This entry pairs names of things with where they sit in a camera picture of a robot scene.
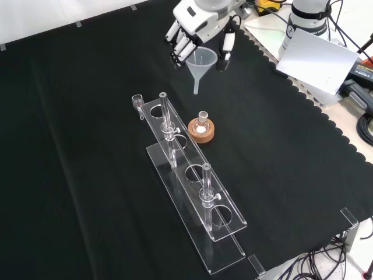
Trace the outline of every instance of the acrylic stand base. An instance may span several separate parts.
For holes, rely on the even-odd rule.
[[[199,149],[165,93],[132,104],[158,143],[147,152],[210,274],[245,258],[234,233],[247,227],[229,193]]]
[[[157,143],[146,149],[207,271],[214,274],[245,258],[233,234],[218,242],[210,238],[161,146]]]

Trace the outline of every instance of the robotic arm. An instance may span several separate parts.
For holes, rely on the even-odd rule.
[[[232,20],[229,14],[235,11],[243,20],[248,18],[251,14],[248,1],[250,0],[181,0],[174,8],[176,20],[164,39],[173,47],[171,60],[174,65],[184,65],[198,46],[224,30],[225,39],[220,46],[218,64],[221,65],[221,70],[225,69],[235,39],[233,26],[229,24]],[[326,17],[331,12],[329,4],[330,0],[294,0],[283,49],[287,47],[296,28],[325,37]]]
[[[224,30],[220,59],[225,61],[225,68],[234,45],[234,29],[227,25],[233,10],[244,19],[251,14],[246,0],[182,0],[174,9],[176,20],[165,37],[165,42],[174,47],[173,63],[178,67],[183,65],[198,46]]]

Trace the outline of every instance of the cable bundle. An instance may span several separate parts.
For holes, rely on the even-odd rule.
[[[300,261],[302,262],[301,267],[300,267],[300,273],[297,274],[293,278],[293,280],[301,280],[301,279],[327,280],[336,271],[338,265],[340,265],[341,263],[344,263],[344,274],[343,274],[343,280],[344,280],[344,278],[346,277],[346,264],[347,264],[347,258],[346,258],[347,253],[346,253],[345,238],[334,237],[332,239],[332,242],[330,243],[330,245],[334,246],[334,247],[333,248],[328,248],[328,249],[323,247],[323,249],[320,250],[320,251],[310,252],[305,257],[302,257],[302,258],[298,257],[296,259],[296,261],[293,262],[293,264],[291,266],[289,266],[289,268],[283,273],[283,275],[280,276],[280,278],[278,280],[290,280],[291,273],[293,272],[293,269],[294,269],[295,265]],[[340,250],[339,258],[338,258],[338,260],[335,260],[329,254],[329,251],[338,250],[338,249]],[[315,256],[317,254],[321,254],[321,253],[325,253],[333,262],[336,263],[334,268],[331,270],[331,272],[325,278],[321,277],[319,269],[316,266],[316,262],[315,262]],[[309,272],[304,272],[304,264],[307,260],[309,262]]]

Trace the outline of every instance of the clear plastic funnel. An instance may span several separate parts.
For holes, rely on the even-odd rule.
[[[217,61],[217,54],[205,47],[198,47],[186,60],[190,72],[194,77],[194,94],[198,93],[199,80]]]

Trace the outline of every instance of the glass vial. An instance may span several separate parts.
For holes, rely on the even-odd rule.
[[[201,111],[198,114],[197,120],[193,123],[193,131],[197,134],[203,135],[206,134],[210,129],[210,124],[207,121],[208,113]]]

